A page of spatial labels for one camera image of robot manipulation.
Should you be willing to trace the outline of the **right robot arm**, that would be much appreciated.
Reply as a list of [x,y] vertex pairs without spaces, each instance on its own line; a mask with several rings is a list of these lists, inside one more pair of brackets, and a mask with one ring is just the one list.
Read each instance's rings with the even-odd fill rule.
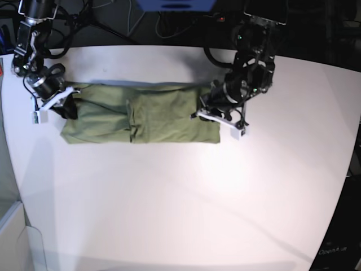
[[[63,51],[52,54],[47,47],[52,32],[52,21],[57,13],[65,17],[69,27],[69,38],[64,41]],[[62,58],[70,49],[74,24],[69,13],[55,1],[21,1],[20,22],[12,60],[12,70],[23,80],[23,86],[31,95],[35,123],[40,122],[41,114],[52,110],[64,119],[78,118],[73,99],[76,89],[67,86],[64,80],[65,66],[61,63],[51,67],[44,65],[45,59]]]

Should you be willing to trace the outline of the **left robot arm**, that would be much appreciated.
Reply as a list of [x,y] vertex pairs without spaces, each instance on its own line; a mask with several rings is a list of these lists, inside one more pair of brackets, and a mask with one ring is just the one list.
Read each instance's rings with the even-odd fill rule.
[[272,87],[275,48],[271,37],[278,25],[286,25],[288,11],[288,1],[246,1],[232,35],[236,49],[233,62],[220,62],[204,47],[207,59],[229,72],[222,82],[214,80],[210,92],[199,97],[191,119],[218,122],[245,133],[249,125],[245,119],[247,102]]

